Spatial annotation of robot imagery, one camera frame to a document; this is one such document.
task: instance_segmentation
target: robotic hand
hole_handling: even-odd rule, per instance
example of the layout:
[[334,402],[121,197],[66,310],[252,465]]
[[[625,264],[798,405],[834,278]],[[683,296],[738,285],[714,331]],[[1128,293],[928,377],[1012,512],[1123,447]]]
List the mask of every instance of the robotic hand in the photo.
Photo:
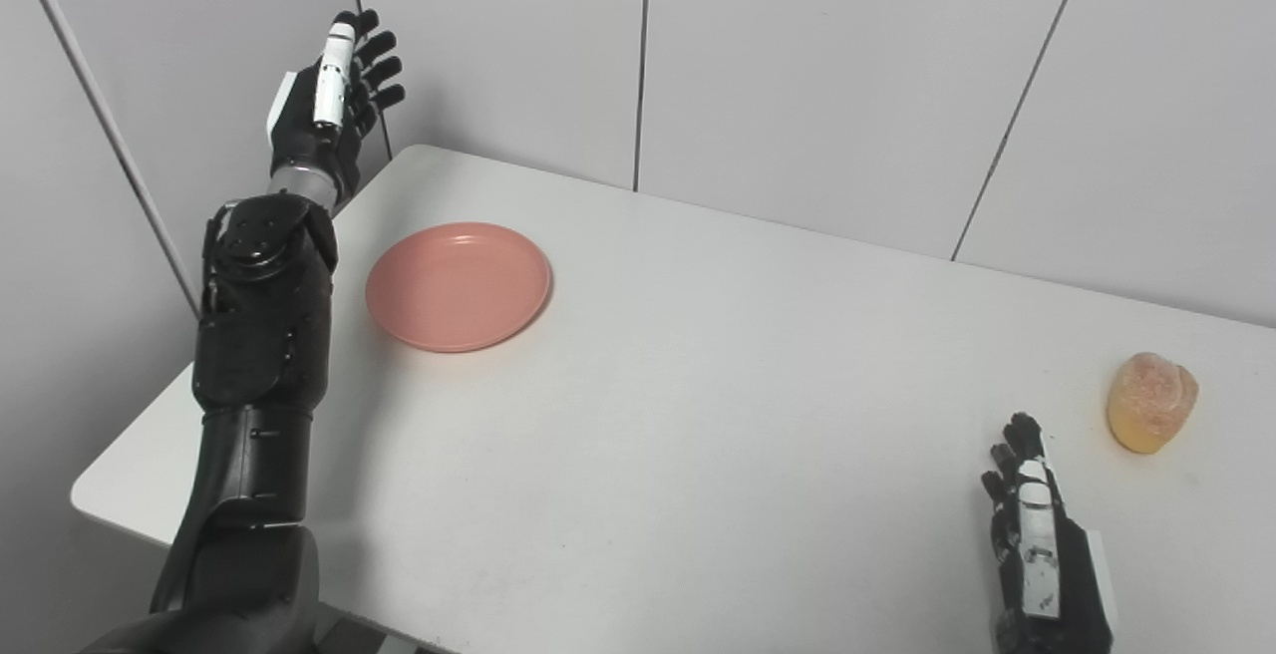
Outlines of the robotic hand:
[[328,389],[332,214],[360,140],[403,99],[374,11],[338,14],[323,55],[271,108],[268,194],[209,219],[191,389],[204,412],[190,502],[151,614],[85,654],[308,654],[319,562],[306,509],[310,422]]
[[342,11],[323,55],[300,73],[287,73],[271,106],[267,135],[271,194],[300,194],[333,213],[360,186],[359,150],[384,108],[403,99],[402,85],[382,85],[403,70],[398,56],[378,60],[396,45],[376,29],[374,10]]
[[1068,518],[1035,418],[1017,413],[984,473],[1004,609],[998,654],[1108,654],[1115,614],[1102,541]]

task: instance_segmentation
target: gray panel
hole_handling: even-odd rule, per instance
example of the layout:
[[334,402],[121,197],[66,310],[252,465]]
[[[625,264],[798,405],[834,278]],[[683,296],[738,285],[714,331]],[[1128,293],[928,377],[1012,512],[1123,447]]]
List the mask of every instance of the gray panel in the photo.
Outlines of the gray panel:
[[[283,71],[319,54],[355,0],[59,0],[184,269],[207,218],[265,190],[265,116]],[[365,168],[384,163],[373,136]]]
[[364,0],[399,33],[393,149],[632,186],[642,0]]
[[963,263],[1276,328],[1272,0],[1071,0]]
[[638,190],[953,245],[1060,0],[651,0]]
[[0,0],[0,29],[22,45],[0,52],[20,74],[0,108],[0,632],[43,651],[83,614],[54,598],[70,486],[189,362],[194,319],[37,0]]

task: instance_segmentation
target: black mechanical arm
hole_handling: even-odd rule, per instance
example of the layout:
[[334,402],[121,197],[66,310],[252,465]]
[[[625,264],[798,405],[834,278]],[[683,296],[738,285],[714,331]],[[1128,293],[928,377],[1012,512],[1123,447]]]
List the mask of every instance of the black mechanical arm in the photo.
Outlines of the black mechanical arm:
[[151,614],[84,654],[301,654],[314,649],[319,560],[300,524],[310,422],[328,386],[332,217],[401,71],[376,13],[338,14],[323,55],[272,108],[265,195],[223,205],[204,240],[195,481]]

